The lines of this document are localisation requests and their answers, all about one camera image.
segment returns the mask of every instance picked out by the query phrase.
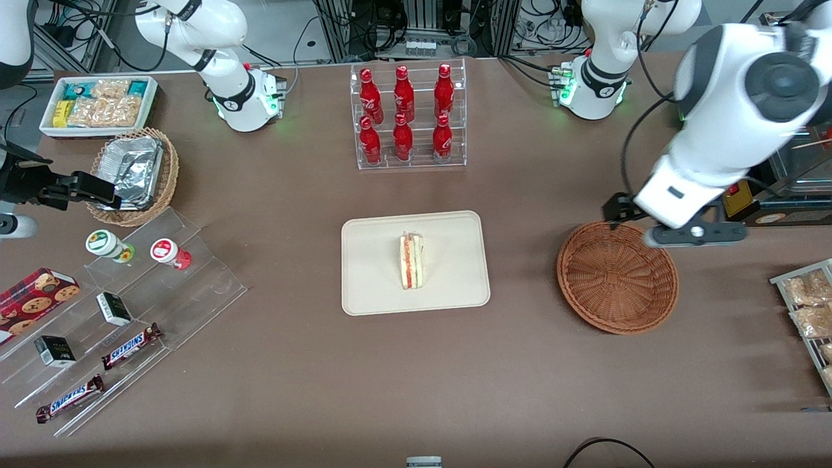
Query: white tray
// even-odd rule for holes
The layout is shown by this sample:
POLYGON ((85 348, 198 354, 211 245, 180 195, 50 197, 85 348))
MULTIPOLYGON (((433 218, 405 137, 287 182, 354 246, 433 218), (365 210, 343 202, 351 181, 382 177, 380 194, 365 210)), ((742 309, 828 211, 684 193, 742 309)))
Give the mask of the white tray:
POLYGON ((90 76, 90 77, 68 77, 61 78, 55 83, 52 89, 52 96, 49 97, 47 109, 43 112, 41 118, 40 129, 44 135, 52 138, 96 138, 96 137, 112 137, 114 135, 123 135, 128 132, 134 132, 144 128, 147 118, 150 116, 151 108, 153 106, 153 98, 156 96, 156 88, 158 84, 156 80, 148 75, 106 75, 106 76, 90 76), (136 118, 136 124, 132 127, 53 127, 52 117, 55 115, 55 106, 63 97, 67 85, 70 83, 79 82, 95 82, 102 78, 116 79, 116 80, 132 80, 139 82, 147 82, 145 94, 141 98, 141 107, 139 107, 139 115, 136 118))
POLYGON ((347 221, 341 229, 341 306, 351 316, 484 306, 491 297, 483 225, 475 212, 347 221), (402 288, 399 237, 424 237, 424 286, 402 288))

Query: sandwich half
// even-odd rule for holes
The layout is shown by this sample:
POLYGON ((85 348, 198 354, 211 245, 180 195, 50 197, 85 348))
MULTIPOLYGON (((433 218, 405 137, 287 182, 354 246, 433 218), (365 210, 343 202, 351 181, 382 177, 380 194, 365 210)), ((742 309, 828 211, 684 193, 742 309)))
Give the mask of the sandwich half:
POLYGON ((399 260, 402 264, 404 289, 419 289, 424 284, 423 249, 423 238, 419 234, 405 232, 399 238, 399 260))

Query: jar lid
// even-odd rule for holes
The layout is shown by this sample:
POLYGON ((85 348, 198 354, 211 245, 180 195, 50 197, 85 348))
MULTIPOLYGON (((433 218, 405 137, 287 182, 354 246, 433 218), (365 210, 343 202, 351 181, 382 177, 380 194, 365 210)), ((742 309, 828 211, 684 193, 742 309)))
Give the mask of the jar lid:
POLYGON ((179 246, 171 239, 159 239, 151 246, 151 257, 160 263, 167 263, 179 253, 179 246))
POLYGON ((116 248, 118 240, 112 232, 99 229, 87 237, 87 251, 94 255, 105 255, 116 248))

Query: brown basket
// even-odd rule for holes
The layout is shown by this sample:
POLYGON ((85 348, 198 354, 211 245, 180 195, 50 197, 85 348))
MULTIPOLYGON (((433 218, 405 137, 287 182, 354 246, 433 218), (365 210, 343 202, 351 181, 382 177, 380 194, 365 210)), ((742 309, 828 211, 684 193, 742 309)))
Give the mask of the brown basket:
POLYGON ((578 227, 557 254, 557 282, 569 305, 594 326, 618 335, 658 327, 673 311, 679 276, 663 249, 644 245, 644 231, 605 222, 578 227))
MULTIPOLYGON (((116 224, 121 227, 141 226, 142 224, 159 216, 163 211, 165 211, 165 208, 171 204, 173 192, 176 189, 176 178, 179 176, 179 157, 176 155, 176 148, 173 147, 171 140, 168 140, 164 133, 159 132, 155 128, 142 128, 136 132, 119 135, 116 139, 137 137, 154 137, 158 138, 165 144, 165 152, 161 157, 162 166, 159 169, 159 180, 156 182, 154 202, 150 208, 143 212, 106 212, 95 208, 92 204, 87 203, 87 208, 100 222, 116 224)), ((104 148, 98 152, 98 157, 92 163, 93 174, 98 171, 98 165, 101 164, 103 153, 104 148)))

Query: aluminum foil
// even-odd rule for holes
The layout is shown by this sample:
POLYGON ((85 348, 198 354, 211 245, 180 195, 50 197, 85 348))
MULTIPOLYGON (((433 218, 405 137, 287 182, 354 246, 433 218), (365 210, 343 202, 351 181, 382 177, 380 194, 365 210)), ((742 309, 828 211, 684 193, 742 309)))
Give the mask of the aluminum foil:
POLYGON ((121 210, 146 210, 153 204, 164 150, 154 137, 119 139, 104 148, 96 176, 116 186, 121 210))

